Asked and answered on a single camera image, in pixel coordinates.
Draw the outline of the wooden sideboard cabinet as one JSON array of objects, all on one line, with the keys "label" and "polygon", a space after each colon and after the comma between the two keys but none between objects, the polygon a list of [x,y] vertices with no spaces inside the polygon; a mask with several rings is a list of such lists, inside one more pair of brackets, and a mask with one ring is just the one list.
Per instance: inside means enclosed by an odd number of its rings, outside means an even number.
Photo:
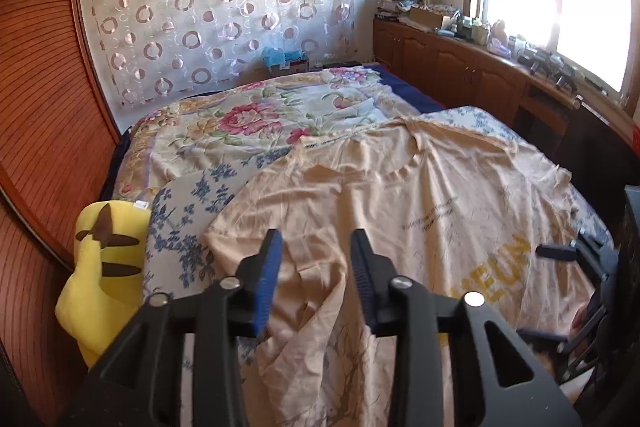
[{"label": "wooden sideboard cabinet", "polygon": [[525,68],[456,39],[373,21],[375,62],[447,108],[472,105],[515,129],[540,121],[564,135],[577,98]]}]

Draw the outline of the yellow plush toy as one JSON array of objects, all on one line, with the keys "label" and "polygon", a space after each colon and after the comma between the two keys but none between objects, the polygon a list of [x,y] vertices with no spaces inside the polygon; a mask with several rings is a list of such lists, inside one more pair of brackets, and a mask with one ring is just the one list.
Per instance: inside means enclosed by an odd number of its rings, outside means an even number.
[{"label": "yellow plush toy", "polygon": [[88,366],[142,303],[142,269],[151,219],[147,202],[109,200],[85,207],[74,231],[74,271],[55,316]]}]

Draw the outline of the navy blue blanket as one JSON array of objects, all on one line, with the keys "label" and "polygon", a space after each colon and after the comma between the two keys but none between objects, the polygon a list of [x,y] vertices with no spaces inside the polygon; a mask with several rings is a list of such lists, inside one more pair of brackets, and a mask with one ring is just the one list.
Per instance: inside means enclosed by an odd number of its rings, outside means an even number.
[{"label": "navy blue blanket", "polygon": [[402,98],[405,102],[415,108],[420,114],[431,114],[441,112],[445,109],[442,104],[435,101],[434,98],[424,94],[416,87],[411,86],[408,82],[398,78],[392,72],[389,72],[380,64],[367,64],[366,68],[372,69],[381,77],[381,82],[385,86],[390,87],[392,91]]}]

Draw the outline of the pink floral quilt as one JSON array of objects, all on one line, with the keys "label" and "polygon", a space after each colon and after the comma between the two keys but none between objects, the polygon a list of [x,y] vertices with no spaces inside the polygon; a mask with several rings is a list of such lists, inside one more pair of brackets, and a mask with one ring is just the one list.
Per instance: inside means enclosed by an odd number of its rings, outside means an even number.
[{"label": "pink floral quilt", "polygon": [[416,116],[416,106],[371,67],[262,80],[155,109],[131,129],[113,196],[149,202],[187,174],[321,136]]}]

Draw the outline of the wooden slatted wardrobe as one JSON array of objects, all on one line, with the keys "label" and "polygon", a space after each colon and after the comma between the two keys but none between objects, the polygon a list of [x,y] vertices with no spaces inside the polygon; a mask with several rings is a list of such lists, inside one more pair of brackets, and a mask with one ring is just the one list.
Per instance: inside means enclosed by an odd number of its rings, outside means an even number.
[{"label": "wooden slatted wardrobe", "polygon": [[118,142],[79,0],[1,0],[1,421],[52,426],[86,369],[54,307]]}]

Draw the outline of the teal box by curtain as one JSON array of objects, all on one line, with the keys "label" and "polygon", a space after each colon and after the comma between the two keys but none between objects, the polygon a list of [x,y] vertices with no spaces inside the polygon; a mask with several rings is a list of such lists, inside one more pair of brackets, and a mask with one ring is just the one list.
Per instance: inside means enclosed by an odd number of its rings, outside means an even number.
[{"label": "teal box by curtain", "polygon": [[270,77],[307,72],[309,58],[302,50],[285,51],[280,48],[265,48],[262,50],[262,62]]}]

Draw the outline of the cardboard box on sideboard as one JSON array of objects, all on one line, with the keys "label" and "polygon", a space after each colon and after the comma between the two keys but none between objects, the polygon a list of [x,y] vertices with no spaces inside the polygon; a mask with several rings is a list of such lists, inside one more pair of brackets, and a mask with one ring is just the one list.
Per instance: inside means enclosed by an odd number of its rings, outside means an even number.
[{"label": "cardboard box on sideboard", "polygon": [[426,28],[447,29],[451,25],[452,18],[448,15],[438,14],[428,9],[413,6],[409,11],[409,20]]}]

